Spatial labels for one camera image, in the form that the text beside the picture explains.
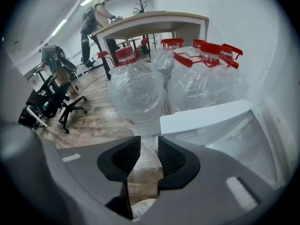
table leg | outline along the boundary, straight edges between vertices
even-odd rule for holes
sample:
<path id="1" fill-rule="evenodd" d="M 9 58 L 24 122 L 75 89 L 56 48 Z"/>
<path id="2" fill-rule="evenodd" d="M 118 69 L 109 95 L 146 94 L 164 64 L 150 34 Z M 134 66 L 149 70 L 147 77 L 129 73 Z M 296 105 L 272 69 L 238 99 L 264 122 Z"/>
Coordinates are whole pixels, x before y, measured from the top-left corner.
<path id="1" fill-rule="evenodd" d="M 76 72 L 73 72 L 73 73 L 74 73 L 75 77 L 79 78 L 79 77 L 77 76 L 77 73 L 76 73 Z"/>
<path id="2" fill-rule="evenodd" d="M 135 41 L 133 40 L 133 47 L 135 48 L 135 52 L 136 52 L 136 45 L 135 45 Z"/>
<path id="3" fill-rule="evenodd" d="M 97 38 L 98 38 L 101 50 L 102 51 L 107 51 L 108 53 L 111 53 L 111 51 L 109 50 L 108 44 L 106 42 L 106 39 L 103 38 L 103 37 L 101 37 L 101 36 L 97 36 Z M 114 68 L 114 64 L 112 62 L 113 61 L 112 56 L 108 54 L 108 55 L 106 55 L 106 57 L 109 57 L 109 58 L 112 59 L 112 60 L 110 60 L 110 59 L 107 58 L 106 61 L 107 61 L 107 64 L 108 64 L 109 68 L 113 69 Z"/>
<path id="4" fill-rule="evenodd" d="M 154 42 L 154 49 L 156 49 L 156 41 L 155 41 L 155 34 L 153 34 L 153 42 Z"/>
<path id="5" fill-rule="evenodd" d="M 150 58 L 150 60 L 151 60 L 151 54 L 150 54 L 150 43 L 149 43 L 149 37 L 148 37 L 148 35 L 146 35 L 146 38 L 147 38 L 147 40 L 148 40 L 149 58 Z"/>
<path id="6" fill-rule="evenodd" d="M 200 32 L 199 32 L 199 39 L 201 40 L 206 40 L 205 39 L 205 31 L 206 31 L 206 27 L 205 27 L 205 20 L 201 19 L 200 21 Z"/>
<path id="7" fill-rule="evenodd" d="M 130 47 L 130 42 L 129 42 L 129 40 L 128 40 L 128 39 L 125 39 L 125 41 L 126 41 L 127 46 Z"/>
<path id="8" fill-rule="evenodd" d="M 41 71 L 39 71 L 38 74 L 41 76 L 41 79 L 43 80 L 43 82 L 46 82 L 45 78 L 41 74 Z"/>
<path id="9" fill-rule="evenodd" d="M 79 71 L 81 72 L 81 74 L 84 75 L 84 72 L 83 72 L 83 70 L 80 68 L 80 65 L 77 66 L 77 67 L 78 67 Z"/>
<path id="10" fill-rule="evenodd" d="M 175 30 L 176 37 L 182 38 L 184 40 L 183 46 L 193 46 L 193 40 L 195 38 L 199 38 L 200 36 L 200 30 L 202 30 L 202 27 L 200 24 L 186 24 L 183 26 L 178 27 Z"/>
<path id="11" fill-rule="evenodd" d="M 26 110 L 28 111 L 28 113 L 33 116 L 40 124 L 42 124 L 43 126 L 45 126 L 46 128 L 48 127 L 47 124 L 45 124 L 30 108 L 29 106 L 26 106 Z"/>

desk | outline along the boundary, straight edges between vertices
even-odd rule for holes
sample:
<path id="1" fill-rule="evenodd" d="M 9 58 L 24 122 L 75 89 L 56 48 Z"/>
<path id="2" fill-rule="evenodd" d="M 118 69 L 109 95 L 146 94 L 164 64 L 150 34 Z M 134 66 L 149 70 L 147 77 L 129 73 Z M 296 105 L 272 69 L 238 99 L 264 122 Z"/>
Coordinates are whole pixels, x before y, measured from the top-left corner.
<path id="1" fill-rule="evenodd" d="M 129 40 L 128 40 L 129 44 L 130 44 L 130 42 L 133 42 L 133 47 L 135 48 L 135 50 L 136 50 L 136 44 L 135 44 L 135 41 L 137 41 L 137 40 L 141 40 L 141 39 L 140 39 L 140 38 L 132 38 L 132 39 L 129 39 Z M 120 42 L 120 43 L 118 43 L 117 45 L 123 45 L 123 47 L 126 47 L 126 45 L 125 45 L 126 42 L 127 42 L 127 41 Z"/>
<path id="2" fill-rule="evenodd" d="M 207 17 L 195 14 L 149 12 L 114 22 L 93 32 L 93 36 L 97 36 L 102 50 L 109 53 L 106 39 L 124 39 L 129 45 L 129 38 L 161 32 L 171 32 L 173 37 L 184 39 L 184 46 L 192 46 L 193 39 L 206 40 L 208 22 Z M 112 69 L 110 59 L 107 63 Z"/>
<path id="3" fill-rule="evenodd" d="M 79 71 L 81 72 L 81 75 L 84 75 L 84 72 L 83 72 L 83 70 L 81 69 L 81 67 L 80 67 L 80 65 L 82 65 L 83 63 L 81 62 L 81 63 L 79 63 L 78 65 L 76 65 L 76 67 L 79 69 Z"/>
<path id="4" fill-rule="evenodd" d="M 26 105 L 26 110 L 28 111 L 28 113 L 33 116 L 40 124 L 42 124 L 43 126 L 45 126 L 46 128 L 48 127 L 48 125 L 46 123 L 44 123 L 30 108 L 30 105 Z"/>

office chair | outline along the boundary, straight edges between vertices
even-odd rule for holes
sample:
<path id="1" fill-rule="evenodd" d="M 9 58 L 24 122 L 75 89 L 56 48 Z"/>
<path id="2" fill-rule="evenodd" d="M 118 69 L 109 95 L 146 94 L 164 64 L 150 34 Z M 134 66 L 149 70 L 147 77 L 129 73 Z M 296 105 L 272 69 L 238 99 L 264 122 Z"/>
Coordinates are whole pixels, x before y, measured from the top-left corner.
<path id="1" fill-rule="evenodd" d="M 65 107 L 65 111 L 63 112 L 63 114 L 61 115 L 60 119 L 58 120 L 58 122 L 60 124 L 63 125 L 63 129 L 65 130 L 65 133 L 68 134 L 69 130 L 66 128 L 66 124 L 67 124 L 67 120 L 68 120 L 68 116 L 69 113 L 71 113 L 74 110 L 83 110 L 84 114 L 87 114 L 88 111 L 86 109 L 84 109 L 83 107 L 78 107 L 75 106 L 79 101 L 81 101 L 82 99 L 86 102 L 87 99 L 85 96 L 82 96 L 80 98 L 78 98 L 76 101 L 72 102 L 71 104 L 67 105 L 64 102 L 64 99 L 69 101 L 70 98 L 68 96 L 66 96 L 67 91 L 69 90 L 70 86 L 71 86 L 71 82 L 67 81 L 64 82 L 53 94 L 50 91 L 50 86 L 54 83 L 56 77 L 53 77 L 53 75 L 51 75 L 42 85 L 42 87 L 40 88 L 39 92 L 41 91 L 45 91 L 47 96 L 49 97 L 50 101 L 49 104 L 46 108 L 46 113 L 51 115 L 51 117 L 54 117 L 56 115 L 57 110 L 60 108 L 60 110 L 62 110 L 63 107 Z"/>

white wall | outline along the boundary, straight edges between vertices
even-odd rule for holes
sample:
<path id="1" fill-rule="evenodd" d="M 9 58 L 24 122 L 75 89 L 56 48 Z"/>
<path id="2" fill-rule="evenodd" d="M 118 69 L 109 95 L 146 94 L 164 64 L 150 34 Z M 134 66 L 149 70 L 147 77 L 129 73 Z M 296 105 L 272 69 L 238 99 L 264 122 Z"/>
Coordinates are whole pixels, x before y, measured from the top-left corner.
<path id="1" fill-rule="evenodd" d="M 300 50 L 280 4 L 276 0 L 153 0 L 153 7 L 207 16 L 208 42 L 243 50 L 238 62 L 249 83 L 247 97 L 261 106 L 274 139 L 280 140 L 278 151 L 282 160 L 288 160 L 287 170 L 295 167 L 300 153 Z"/>
<path id="2" fill-rule="evenodd" d="M 29 60 L 24 61 L 24 63 L 20 64 L 17 68 L 24 75 L 31 69 L 33 69 L 36 65 L 41 63 L 41 53 L 36 52 Z"/>
<path id="3" fill-rule="evenodd" d="M 20 114 L 33 88 L 25 77 L 12 65 L 12 60 L 0 49 L 0 121 L 18 122 Z"/>

ceiling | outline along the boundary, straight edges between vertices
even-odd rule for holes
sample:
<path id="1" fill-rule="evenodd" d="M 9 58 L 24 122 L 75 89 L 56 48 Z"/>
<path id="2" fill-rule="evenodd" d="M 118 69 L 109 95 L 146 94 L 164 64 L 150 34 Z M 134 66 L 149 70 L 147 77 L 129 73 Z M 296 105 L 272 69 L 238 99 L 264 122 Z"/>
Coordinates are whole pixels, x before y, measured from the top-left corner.
<path id="1" fill-rule="evenodd" d="M 4 35 L 4 46 L 15 60 L 21 60 L 46 40 L 66 18 L 77 0 L 22 0 L 15 5 L 15 13 Z M 63 39 L 73 27 L 80 26 L 87 6 L 76 6 L 67 23 L 52 37 Z"/>

